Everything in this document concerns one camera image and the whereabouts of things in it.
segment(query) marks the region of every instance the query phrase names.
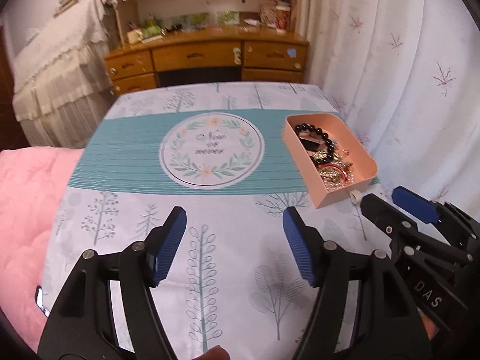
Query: pink quilt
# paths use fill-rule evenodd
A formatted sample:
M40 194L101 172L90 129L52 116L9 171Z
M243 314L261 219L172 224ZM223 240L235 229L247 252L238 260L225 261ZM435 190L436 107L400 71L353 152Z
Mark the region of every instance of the pink quilt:
M83 150L0 152L0 307L36 352L46 318L35 304L50 230Z

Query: blue gripper pad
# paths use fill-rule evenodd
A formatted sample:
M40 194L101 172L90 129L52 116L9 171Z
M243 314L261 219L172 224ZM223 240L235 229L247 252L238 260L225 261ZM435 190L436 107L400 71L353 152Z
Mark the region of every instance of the blue gripper pad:
M421 220L423 223L435 224L438 216L435 204L407 190L405 187L397 187L392 192L393 203Z
M300 218L297 210L294 207L288 207L283 212L283 230L285 231L286 240L289 242L290 249L292 249L293 257L295 257L302 278L313 286L316 282L313 260L302 237L302 227L306 228L306 225Z
M169 226L168 222L172 215L175 216ZM167 230L168 234L160 246L155 261L155 271L152 279L156 286L167 277L186 227L187 213L183 208L175 207L174 211L172 211L172 214L170 214L163 226L163 229Z

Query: floral wreath design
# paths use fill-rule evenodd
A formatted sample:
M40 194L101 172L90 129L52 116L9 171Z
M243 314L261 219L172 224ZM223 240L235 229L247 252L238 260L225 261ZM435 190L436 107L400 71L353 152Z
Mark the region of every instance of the floral wreath design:
M238 130L241 137L239 138L240 145L244 148L241 153L234 153L230 156L228 162L217 164L215 166L196 164L190 159L189 154L182 154L181 149L185 143L185 136L189 131L195 131L203 128L206 125L222 126L230 130ZM207 178L214 175L219 179L223 176L235 176L237 172L244 171L245 168L252 164L251 149L255 147L255 142L250 136L250 131L243 128L240 123L233 118L220 118L213 116L210 120L197 120L185 126L181 131L175 134L175 138L170 144L172 150L169 165L177 172L181 172L184 177L192 176L194 179Z

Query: desk drawer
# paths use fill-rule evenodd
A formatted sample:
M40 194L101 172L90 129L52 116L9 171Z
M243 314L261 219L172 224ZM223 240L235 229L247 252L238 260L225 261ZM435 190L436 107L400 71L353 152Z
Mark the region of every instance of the desk drawer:
M303 71L307 47L298 44L246 41L243 44L245 68Z
M157 81L155 80L155 74L153 73L113 81L113 88L117 95L155 89L156 87Z
M242 81L273 81L275 83L303 83L303 73L299 71L275 69L243 69Z
M240 49L240 42L197 42L159 47L152 50L156 71L179 69L237 66L234 49Z
M112 81L138 74L153 73L152 58L148 50L108 59L105 63Z

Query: circular logo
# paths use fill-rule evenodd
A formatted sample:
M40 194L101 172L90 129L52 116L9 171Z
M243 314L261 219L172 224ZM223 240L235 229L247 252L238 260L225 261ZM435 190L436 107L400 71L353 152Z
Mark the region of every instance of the circular logo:
M240 116L209 112L183 120L163 139L159 159L177 183L215 190L242 181L260 164L265 141Z

